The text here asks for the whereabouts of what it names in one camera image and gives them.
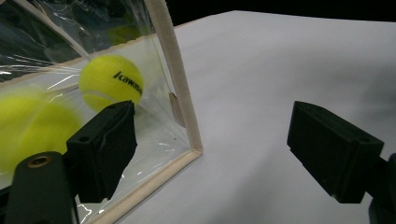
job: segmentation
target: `black background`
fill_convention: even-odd
[[[236,1],[166,0],[174,25],[230,10],[360,21],[396,21],[396,12],[388,1]]]

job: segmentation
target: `transparent enclosure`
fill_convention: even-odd
[[[49,124],[72,116],[67,120],[73,122],[62,125],[82,127],[97,114],[84,102],[78,81],[81,69],[101,55],[124,56],[143,77],[145,89],[131,127],[138,146],[111,200],[81,204],[76,198],[80,222],[88,222],[190,149],[186,130],[173,117],[169,70],[143,0],[5,1],[0,3],[0,30],[0,114],[8,115],[0,119],[0,189],[11,185],[11,160],[54,150],[47,145],[53,141],[60,146],[55,150],[64,153],[64,140],[53,133],[59,127],[42,132],[35,123],[47,104],[64,108],[54,110],[57,115],[46,112]],[[34,140],[26,140],[29,133]],[[24,150],[35,144],[37,149]]]

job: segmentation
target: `white table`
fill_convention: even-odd
[[[204,155],[119,223],[368,224],[286,144],[294,101],[321,105],[396,152],[396,24],[243,11],[176,28]]]

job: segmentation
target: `plastic wrap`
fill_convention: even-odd
[[[7,0],[0,3],[0,30],[0,98],[41,91],[46,101],[67,104],[81,125],[96,115],[78,90],[79,73],[90,59],[122,55],[143,76],[145,89],[135,108],[134,157],[111,200],[81,204],[77,198],[81,223],[191,148],[185,128],[173,116],[169,93],[174,88],[143,0]],[[0,108],[1,113],[10,109],[19,108]],[[7,132],[12,127],[0,128]],[[11,178],[12,172],[3,170],[0,189],[9,186]]]

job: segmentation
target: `tennis ball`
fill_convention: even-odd
[[[81,128],[69,107],[44,93],[14,93],[0,96],[0,174],[6,175],[36,153],[65,153],[67,139]]]
[[[104,55],[94,58],[81,70],[78,87],[85,103],[99,112],[121,101],[132,100],[137,105],[144,83],[133,62],[120,55]]]

